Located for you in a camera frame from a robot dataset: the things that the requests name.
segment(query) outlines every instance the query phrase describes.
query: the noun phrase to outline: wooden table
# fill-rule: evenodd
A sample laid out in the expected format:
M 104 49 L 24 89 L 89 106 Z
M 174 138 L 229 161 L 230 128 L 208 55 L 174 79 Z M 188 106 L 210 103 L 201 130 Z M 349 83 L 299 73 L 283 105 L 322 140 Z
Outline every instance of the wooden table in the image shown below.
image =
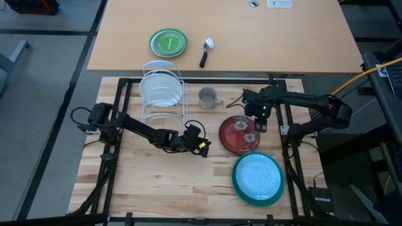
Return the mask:
M 293 0 L 291 9 L 259 0 L 108 1 L 89 70 L 140 71 L 160 59 L 149 49 L 151 35 L 176 28 L 188 38 L 171 60 L 180 70 L 245 73 L 359 73 L 362 58 L 337 0 Z M 204 40 L 215 49 L 205 68 Z
M 117 77 L 102 79 L 97 102 L 113 103 L 118 80 Z M 289 91 L 303 92 L 300 79 L 288 79 L 286 83 Z M 217 132 L 226 118 L 243 115 L 243 109 L 233 107 L 228 112 L 224 105 L 212 110 L 201 109 L 198 106 L 197 93 L 204 86 L 206 85 L 192 83 L 188 85 L 188 111 L 190 119 L 199 120 L 204 124 L 207 139 L 212 141 L 209 157 L 201 158 L 190 153 L 167 154 L 150 145 L 146 139 L 124 131 L 111 199 L 111 216 L 123 217 L 126 212 L 132 212 L 135 217 L 260 219 L 272 214 L 275 219 L 292 218 L 287 184 L 280 200 L 266 208 L 249 206 L 235 194 L 231 171 L 238 156 L 225 150 Z M 258 91 L 265 85 L 208 84 L 207 86 L 215 88 L 219 97 L 228 104 L 238 98 L 243 88 Z M 135 83 L 128 114 L 140 120 L 141 104 L 138 84 Z M 294 122 L 310 120 L 306 108 L 293 106 L 291 111 Z M 169 119 L 153 122 L 152 126 L 175 129 L 181 134 L 183 131 L 182 127 L 178 127 Z M 88 136 L 87 142 L 95 141 L 98 137 Z M 306 137 L 304 140 L 316 144 L 312 138 Z M 101 162 L 99 156 L 102 154 L 103 146 L 101 143 L 95 143 L 84 149 L 70 201 L 70 212 L 76 210 L 95 187 Z M 322 172 L 320 156 L 315 148 L 307 144 L 302 144 L 299 150 L 306 186 L 312 186 L 313 177 Z M 257 151 L 274 157 L 282 170 L 284 169 L 278 120 L 274 112 L 268 119 L 267 133 L 261 134 Z M 316 181 L 318 187 L 326 187 L 323 175 L 318 176 Z M 295 193 L 298 211 L 302 215 L 301 196 L 296 186 Z M 101 207 L 103 202 L 104 193 L 100 198 Z

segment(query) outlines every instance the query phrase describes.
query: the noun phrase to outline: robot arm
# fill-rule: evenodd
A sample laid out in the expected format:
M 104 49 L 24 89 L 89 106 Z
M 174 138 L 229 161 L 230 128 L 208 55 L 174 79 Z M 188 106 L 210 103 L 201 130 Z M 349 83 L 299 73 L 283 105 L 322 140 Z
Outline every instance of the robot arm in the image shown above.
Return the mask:
M 320 116 L 304 124 L 292 124 L 286 136 L 288 143 L 299 146 L 303 137 L 313 132 L 320 132 L 328 127 L 343 129 L 349 126 L 352 109 L 331 95 L 315 96 L 287 92 L 281 87 L 271 85 L 261 89 L 258 93 L 244 90 L 242 102 L 244 114 L 255 116 L 255 130 L 266 132 L 267 118 L 271 115 L 272 107 L 280 104 L 290 104 L 308 107 L 317 110 Z
M 88 116 L 89 124 L 80 124 L 78 128 L 82 131 L 100 130 L 100 140 L 105 143 L 113 143 L 117 139 L 120 129 L 127 129 L 146 138 L 155 147 L 163 149 L 167 153 L 180 153 L 190 151 L 193 154 L 201 155 L 206 158 L 208 155 L 208 139 L 201 138 L 198 135 L 201 130 L 194 125 L 186 126 L 186 131 L 182 136 L 177 131 L 170 129 L 153 129 L 128 114 L 117 112 L 116 123 L 109 121 L 109 114 L 113 110 L 111 104 L 95 104 Z

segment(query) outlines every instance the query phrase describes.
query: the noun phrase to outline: dish rack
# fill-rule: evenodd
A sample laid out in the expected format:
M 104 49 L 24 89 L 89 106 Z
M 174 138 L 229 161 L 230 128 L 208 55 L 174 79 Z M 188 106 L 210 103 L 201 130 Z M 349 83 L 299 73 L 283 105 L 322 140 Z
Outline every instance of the dish rack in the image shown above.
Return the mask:
M 174 68 L 177 71 L 177 74 L 172 72 L 171 70 L 167 70 L 171 68 Z M 177 79 L 182 86 L 182 97 L 180 100 L 178 100 L 174 95 L 171 94 L 172 92 L 177 93 L 177 91 L 170 89 L 169 87 L 153 88 L 154 91 L 155 89 L 158 89 L 159 92 L 157 94 L 168 94 L 177 100 L 176 103 L 171 102 L 173 105 L 161 105 L 158 103 L 160 103 L 161 101 L 166 102 L 166 100 L 154 99 L 153 97 L 156 96 L 155 94 L 151 96 L 152 101 L 147 102 L 146 95 L 149 92 L 147 91 L 145 93 L 145 97 L 143 97 L 142 122 L 145 124 L 151 124 L 152 120 L 155 119 L 171 119 L 178 126 L 183 126 L 184 123 L 188 120 L 188 84 L 184 82 L 178 67 L 172 62 L 166 60 L 155 60 L 152 62 L 148 62 L 143 67 L 143 78 L 155 73 L 163 73 Z

